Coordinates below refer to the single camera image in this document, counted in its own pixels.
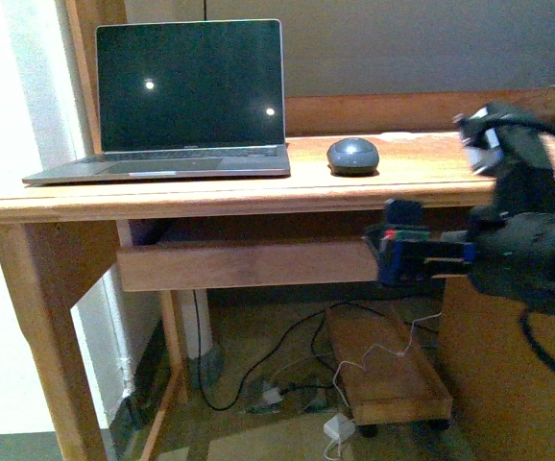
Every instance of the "black screen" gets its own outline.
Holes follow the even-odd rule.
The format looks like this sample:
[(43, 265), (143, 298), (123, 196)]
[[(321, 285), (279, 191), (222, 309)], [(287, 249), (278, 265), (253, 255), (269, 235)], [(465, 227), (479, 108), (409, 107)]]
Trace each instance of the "black screen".
[(104, 151), (284, 142), (276, 20), (97, 30)]

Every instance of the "computer mouse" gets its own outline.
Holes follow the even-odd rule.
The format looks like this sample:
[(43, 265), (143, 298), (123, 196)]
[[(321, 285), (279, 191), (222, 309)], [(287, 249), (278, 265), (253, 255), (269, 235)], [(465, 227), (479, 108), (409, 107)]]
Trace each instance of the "computer mouse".
[(380, 162), (373, 143), (362, 137), (347, 137), (333, 143), (326, 158), (331, 172), (337, 176), (372, 176)]

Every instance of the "desk drawer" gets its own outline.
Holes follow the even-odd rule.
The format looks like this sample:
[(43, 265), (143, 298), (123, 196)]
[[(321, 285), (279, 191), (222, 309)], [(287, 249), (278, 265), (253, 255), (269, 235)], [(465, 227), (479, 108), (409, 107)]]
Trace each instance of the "desk drawer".
[(118, 252), (127, 291), (370, 281), (362, 240), (377, 214), (317, 213), (176, 220), (155, 245)]

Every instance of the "laptop keyboard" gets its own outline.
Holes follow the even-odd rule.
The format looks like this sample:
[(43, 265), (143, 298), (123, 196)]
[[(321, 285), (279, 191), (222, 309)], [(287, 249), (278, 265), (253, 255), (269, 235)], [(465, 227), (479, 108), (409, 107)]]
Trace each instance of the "laptop keyboard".
[(126, 160), (171, 160), (177, 158), (224, 158), (264, 156), (275, 157), (278, 150), (273, 147), (247, 147), (244, 149), (191, 149), (181, 151), (126, 152), (83, 158), (80, 163), (100, 163)]

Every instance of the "caster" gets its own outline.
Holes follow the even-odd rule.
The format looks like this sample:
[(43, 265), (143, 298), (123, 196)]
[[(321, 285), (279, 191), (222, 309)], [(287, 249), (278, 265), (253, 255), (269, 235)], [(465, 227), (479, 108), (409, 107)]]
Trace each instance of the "caster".
[(377, 425), (358, 425), (358, 432), (366, 439), (371, 439), (377, 435)]
[(450, 420), (429, 420), (429, 426), (433, 430), (444, 432), (450, 428)]

